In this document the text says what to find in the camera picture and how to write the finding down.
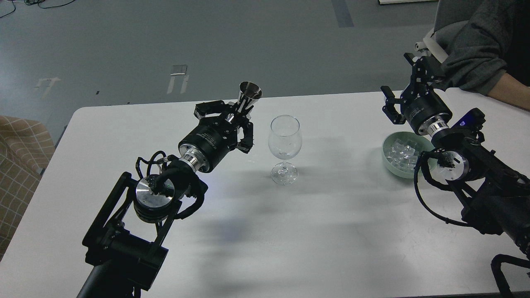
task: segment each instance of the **black cable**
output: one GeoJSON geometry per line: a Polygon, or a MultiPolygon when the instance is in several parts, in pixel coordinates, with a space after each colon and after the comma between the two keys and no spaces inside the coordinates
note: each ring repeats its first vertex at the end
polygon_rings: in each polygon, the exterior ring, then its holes
{"type": "Polygon", "coordinates": [[[420,171],[420,165],[422,165],[423,162],[427,163],[429,158],[424,154],[425,151],[421,152],[420,153],[420,156],[418,158],[418,161],[416,163],[416,166],[414,167],[414,190],[416,191],[416,196],[418,197],[418,200],[420,200],[420,203],[421,205],[432,215],[434,215],[434,217],[444,221],[446,224],[454,224],[454,225],[458,225],[458,226],[471,226],[469,225],[468,223],[464,223],[464,222],[459,222],[459,221],[456,221],[456,220],[451,220],[450,218],[447,218],[447,217],[443,217],[441,215],[439,215],[438,213],[432,211],[428,206],[427,204],[425,204],[425,201],[423,201],[423,198],[421,197],[421,194],[420,194],[420,189],[418,188],[418,173],[420,171]]]}
{"type": "Polygon", "coordinates": [[[159,154],[162,154],[163,157],[166,157],[166,154],[164,151],[157,151],[153,156],[151,156],[151,159],[149,160],[149,163],[147,164],[147,175],[151,175],[151,166],[155,164],[155,157],[157,157],[159,154]]]}
{"type": "Polygon", "coordinates": [[[13,1],[11,1],[11,4],[13,4],[13,10],[10,13],[6,13],[3,16],[0,16],[0,19],[5,17],[5,16],[7,16],[7,15],[10,15],[10,14],[12,14],[12,13],[14,13],[16,11],[15,3],[13,1]]]}
{"type": "Polygon", "coordinates": [[[39,1],[39,2],[37,2],[37,6],[38,6],[38,7],[40,7],[40,8],[42,8],[42,9],[47,9],[47,8],[55,8],[55,7],[62,7],[62,6],[66,6],[66,5],[68,5],[68,4],[70,4],[70,3],[74,2],[74,1],[75,1],[75,0],[72,0],[72,1],[70,1],[70,2],[68,2],[68,3],[65,3],[65,4],[63,4],[63,5],[57,5],[57,6],[48,6],[48,7],[42,7],[42,6],[40,6],[40,4],[41,4],[42,2],[44,2],[44,1],[39,1]]]}
{"type": "Polygon", "coordinates": [[[144,175],[142,174],[142,170],[140,169],[140,161],[145,163],[145,164],[149,164],[149,162],[146,161],[145,159],[141,158],[141,157],[138,157],[136,159],[135,169],[136,169],[136,172],[138,173],[138,176],[140,177],[140,179],[142,179],[144,177],[144,175]]]}
{"type": "Polygon", "coordinates": [[[530,268],[530,261],[508,255],[496,255],[493,260],[491,260],[491,271],[493,272],[493,277],[495,278],[495,283],[497,284],[500,294],[503,298],[514,298],[514,295],[511,293],[510,286],[508,285],[508,281],[506,280],[506,277],[500,268],[502,263],[512,264],[523,268],[530,268]]]}

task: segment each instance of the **person's arm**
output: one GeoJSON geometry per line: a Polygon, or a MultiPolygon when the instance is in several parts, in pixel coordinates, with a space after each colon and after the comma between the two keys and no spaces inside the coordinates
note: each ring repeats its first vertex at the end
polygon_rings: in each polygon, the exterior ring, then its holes
{"type": "Polygon", "coordinates": [[[512,106],[530,110],[530,88],[507,73],[500,77],[488,92],[488,96],[512,106]]]}

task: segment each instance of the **glass stem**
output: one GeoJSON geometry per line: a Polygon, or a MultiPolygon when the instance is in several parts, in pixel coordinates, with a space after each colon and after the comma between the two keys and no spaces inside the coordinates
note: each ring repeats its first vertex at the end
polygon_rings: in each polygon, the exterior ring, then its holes
{"type": "Polygon", "coordinates": [[[289,170],[287,170],[287,164],[285,162],[282,162],[281,163],[281,170],[278,171],[278,174],[285,175],[285,174],[287,174],[287,172],[289,172],[289,170]]]}

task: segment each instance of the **white table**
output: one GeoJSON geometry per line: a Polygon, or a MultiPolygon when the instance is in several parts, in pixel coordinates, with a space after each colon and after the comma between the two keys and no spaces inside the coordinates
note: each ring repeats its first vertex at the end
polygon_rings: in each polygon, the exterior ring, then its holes
{"type": "MultiPolygon", "coordinates": [[[[215,96],[205,100],[215,100],[215,96]]],[[[477,94],[449,90],[452,124],[479,107],[488,149],[521,173],[530,113],[477,94]]],[[[203,207],[171,228],[169,253],[142,297],[395,297],[497,292],[490,261],[524,257],[505,234],[481,235],[446,225],[419,204],[411,180],[382,165],[383,139],[394,126],[380,92],[264,98],[252,112],[255,146],[230,152],[200,178],[203,207]],[[299,180],[278,186],[268,125],[296,116],[304,144],[291,161],[299,180]]],[[[93,107],[77,111],[0,262],[0,297],[73,297],[92,266],[81,240],[120,174],[137,156],[176,153],[198,121],[195,102],[93,107]]],[[[420,181],[436,211],[460,219],[452,194],[420,181]]],[[[132,234],[155,228],[132,208],[132,234]]],[[[524,269],[503,266],[513,291],[530,290],[524,269]]]]}

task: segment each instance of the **bowl of ice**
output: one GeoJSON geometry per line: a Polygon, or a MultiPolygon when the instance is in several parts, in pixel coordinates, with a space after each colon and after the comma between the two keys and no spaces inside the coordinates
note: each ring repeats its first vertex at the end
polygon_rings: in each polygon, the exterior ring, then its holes
{"type": "MultiPolygon", "coordinates": [[[[434,146],[423,137],[411,132],[397,132],[386,137],[381,154],[383,164],[394,175],[412,179],[414,166],[422,151],[431,151],[434,146]]],[[[429,160],[429,168],[433,169],[436,160],[429,160]]]]}

